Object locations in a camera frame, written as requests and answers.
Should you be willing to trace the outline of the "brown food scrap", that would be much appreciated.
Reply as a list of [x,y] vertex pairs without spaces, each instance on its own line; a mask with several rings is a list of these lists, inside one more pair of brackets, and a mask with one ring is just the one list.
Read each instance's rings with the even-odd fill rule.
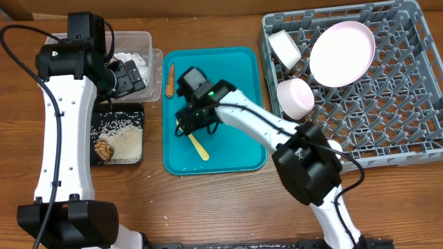
[[99,140],[94,145],[94,151],[105,162],[110,161],[114,155],[114,149],[104,140]]

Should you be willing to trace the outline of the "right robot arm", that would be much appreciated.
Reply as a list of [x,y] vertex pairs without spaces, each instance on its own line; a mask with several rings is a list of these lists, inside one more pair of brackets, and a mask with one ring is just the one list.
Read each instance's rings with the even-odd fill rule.
[[272,153],[285,189],[297,201],[313,210],[330,248],[365,248],[366,240],[353,224],[343,195],[362,183],[344,188],[340,158],[318,126],[298,124],[269,113],[250,101],[231,83],[211,82],[191,66],[177,80],[176,90],[188,105],[177,111],[175,136],[189,135],[220,123],[250,136]]

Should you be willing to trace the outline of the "white plastic cup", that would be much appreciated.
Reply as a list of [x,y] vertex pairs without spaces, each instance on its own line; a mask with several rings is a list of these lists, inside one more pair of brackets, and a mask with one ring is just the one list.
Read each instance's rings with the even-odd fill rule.
[[343,152],[341,145],[338,142],[336,142],[335,140],[328,140],[328,144],[334,151],[338,151],[338,154],[336,154],[336,157],[338,159],[340,159],[341,153]]

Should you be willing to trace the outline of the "yellow plastic spoon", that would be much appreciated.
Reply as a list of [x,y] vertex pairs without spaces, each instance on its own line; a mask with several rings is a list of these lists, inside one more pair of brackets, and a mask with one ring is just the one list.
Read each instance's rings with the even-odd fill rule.
[[[184,131],[179,126],[179,121],[176,120],[176,129],[174,132],[175,136],[180,137],[184,135]],[[199,143],[199,141],[193,136],[192,133],[187,135],[187,137],[190,139],[191,143],[195,147],[197,153],[200,155],[201,159],[204,161],[207,161],[210,159],[210,155],[208,152],[204,149],[204,147]]]

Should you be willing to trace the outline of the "orange carrot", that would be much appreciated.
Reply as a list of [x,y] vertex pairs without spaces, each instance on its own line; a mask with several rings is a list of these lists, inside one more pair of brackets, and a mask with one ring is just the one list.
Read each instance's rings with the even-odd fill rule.
[[173,98],[175,92],[174,87],[174,64],[171,64],[169,74],[168,74],[168,80],[165,87],[165,95],[167,98]]

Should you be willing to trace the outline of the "large white plate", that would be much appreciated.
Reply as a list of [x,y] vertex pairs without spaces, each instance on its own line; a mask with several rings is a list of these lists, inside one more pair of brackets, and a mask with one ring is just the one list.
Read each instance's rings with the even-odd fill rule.
[[343,21],[328,28],[315,42],[309,69],[327,87],[357,81],[371,65],[375,40],[371,30],[357,21]]

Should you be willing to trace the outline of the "small white bowl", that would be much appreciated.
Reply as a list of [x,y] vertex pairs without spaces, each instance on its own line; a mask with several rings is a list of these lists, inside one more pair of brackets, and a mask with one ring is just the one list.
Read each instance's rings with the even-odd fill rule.
[[301,52],[291,36],[281,30],[269,36],[270,46],[287,69],[292,69],[301,59]]

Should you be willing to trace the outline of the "white napkin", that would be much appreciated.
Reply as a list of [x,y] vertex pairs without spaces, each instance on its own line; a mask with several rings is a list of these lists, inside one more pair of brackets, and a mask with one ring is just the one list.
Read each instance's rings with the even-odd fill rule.
[[115,60],[121,60],[122,62],[133,61],[140,73],[145,86],[148,85],[148,76],[150,74],[147,62],[138,53],[115,53]]

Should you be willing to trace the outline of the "white bowl with food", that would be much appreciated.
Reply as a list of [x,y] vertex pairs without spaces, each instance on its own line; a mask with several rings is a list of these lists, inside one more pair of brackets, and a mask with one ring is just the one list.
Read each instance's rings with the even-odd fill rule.
[[314,94],[300,78],[279,83],[277,97],[282,110],[292,119],[299,120],[314,107]]

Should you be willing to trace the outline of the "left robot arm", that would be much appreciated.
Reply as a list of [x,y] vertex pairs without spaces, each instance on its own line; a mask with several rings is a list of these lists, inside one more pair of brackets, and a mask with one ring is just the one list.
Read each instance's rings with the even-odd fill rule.
[[42,170],[31,205],[17,222],[47,248],[147,248],[146,236],[123,226],[116,206],[98,201],[91,180],[94,106],[145,88],[132,62],[113,61],[110,25],[90,12],[68,16],[67,36],[41,47],[36,79],[44,94]]

